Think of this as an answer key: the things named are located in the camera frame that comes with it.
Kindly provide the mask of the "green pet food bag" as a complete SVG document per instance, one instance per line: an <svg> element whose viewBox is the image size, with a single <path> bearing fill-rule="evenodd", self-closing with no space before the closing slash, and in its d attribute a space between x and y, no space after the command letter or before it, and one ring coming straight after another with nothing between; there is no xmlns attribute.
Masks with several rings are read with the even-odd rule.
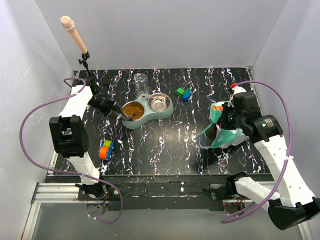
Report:
<svg viewBox="0 0 320 240"><path fill-rule="evenodd" d="M209 107L210 124L196 138L196 145L200 149L226 149L229 146L237 146L247 140L240 128L236 130L226 130L218 125L218 121L223 113L223 104L226 101L212 103Z"/></svg>

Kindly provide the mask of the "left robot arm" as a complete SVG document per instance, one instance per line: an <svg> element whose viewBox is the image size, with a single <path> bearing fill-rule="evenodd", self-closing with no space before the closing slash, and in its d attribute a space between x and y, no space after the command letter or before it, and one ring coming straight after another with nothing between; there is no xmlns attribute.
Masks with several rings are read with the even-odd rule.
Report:
<svg viewBox="0 0 320 240"><path fill-rule="evenodd" d="M106 186L120 194L115 185L102 180L100 171L89 155L90 140L82 118L87 104L95 97L92 87L83 78L68 77L63 81L67 83L69 80L77 85L70 86L70 99L62 112L49 120L54 150L73 165L81 180L77 187L89 197L103 199L107 195Z"/></svg>

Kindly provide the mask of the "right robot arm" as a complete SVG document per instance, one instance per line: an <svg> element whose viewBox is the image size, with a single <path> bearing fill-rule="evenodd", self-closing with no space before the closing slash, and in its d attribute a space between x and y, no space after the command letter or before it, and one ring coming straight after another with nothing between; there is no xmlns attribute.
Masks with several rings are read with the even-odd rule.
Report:
<svg viewBox="0 0 320 240"><path fill-rule="evenodd" d="M300 175L287 147L283 130L272 115L262 115L256 95L235 91L224 103L220 125L241 129L262 155L276 181L268 189L241 172L227 178L226 192L232 199L241 195L263 207L280 230L313 219L320 213L320 199Z"/></svg>

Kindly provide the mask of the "metal food scoop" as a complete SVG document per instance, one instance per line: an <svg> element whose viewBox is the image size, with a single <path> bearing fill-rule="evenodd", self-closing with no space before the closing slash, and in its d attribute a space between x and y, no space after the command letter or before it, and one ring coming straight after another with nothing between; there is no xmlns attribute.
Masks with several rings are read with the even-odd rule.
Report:
<svg viewBox="0 0 320 240"><path fill-rule="evenodd" d="M117 117L118 120L122 121L130 121L132 119L132 116L125 114L122 111L117 111Z"/></svg>

